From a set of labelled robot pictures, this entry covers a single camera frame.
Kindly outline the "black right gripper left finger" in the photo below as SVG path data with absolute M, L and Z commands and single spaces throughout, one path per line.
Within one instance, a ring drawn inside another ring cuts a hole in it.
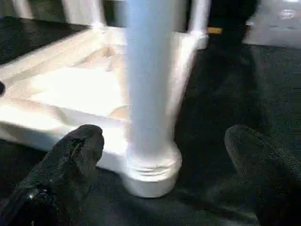
M 71 226 L 91 188 L 103 130 L 81 125 L 61 138 L 0 210 L 2 226 Z

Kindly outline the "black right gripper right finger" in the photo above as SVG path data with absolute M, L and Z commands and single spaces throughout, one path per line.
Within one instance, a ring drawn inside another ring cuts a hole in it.
M 301 224 L 301 160 L 272 138 L 245 125 L 225 132 L 224 143 L 247 199 L 262 226 Z

